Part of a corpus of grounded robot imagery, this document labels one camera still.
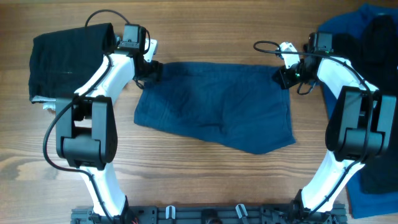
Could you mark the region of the blue denim shorts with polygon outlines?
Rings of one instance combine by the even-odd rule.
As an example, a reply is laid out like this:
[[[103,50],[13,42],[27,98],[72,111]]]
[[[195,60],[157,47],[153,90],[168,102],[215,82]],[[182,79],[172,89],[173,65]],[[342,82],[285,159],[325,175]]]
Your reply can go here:
[[[252,154],[295,143],[290,95],[277,67],[174,62],[146,84],[134,113],[140,126],[215,142]]]

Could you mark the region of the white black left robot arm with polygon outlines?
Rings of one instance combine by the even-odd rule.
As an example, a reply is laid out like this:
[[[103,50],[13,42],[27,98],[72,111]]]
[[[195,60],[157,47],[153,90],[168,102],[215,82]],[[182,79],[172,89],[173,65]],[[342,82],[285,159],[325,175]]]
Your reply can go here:
[[[162,76],[162,63],[153,60],[157,41],[145,27],[126,24],[114,48],[73,97],[56,100],[52,123],[58,156],[68,162],[68,171],[83,177],[89,190],[94,206],[88,219],[93,223],[133,220],[113,166],[118,146],[113,105],[130,81],[143,88]]]

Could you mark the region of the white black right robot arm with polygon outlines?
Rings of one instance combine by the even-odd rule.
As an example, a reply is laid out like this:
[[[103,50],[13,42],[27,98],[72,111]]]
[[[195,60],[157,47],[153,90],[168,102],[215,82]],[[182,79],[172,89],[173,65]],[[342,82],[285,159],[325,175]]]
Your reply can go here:
[[[350,178],[387,150],[396,98],[366,81],[329,33],[311,33],[304,52],[283,42],[275,54],[284,61],[274,75],[282,89],[320,82],[336,98],[325,133],[326,155],[292,202],[290,215],[304,220],[330,212]]]

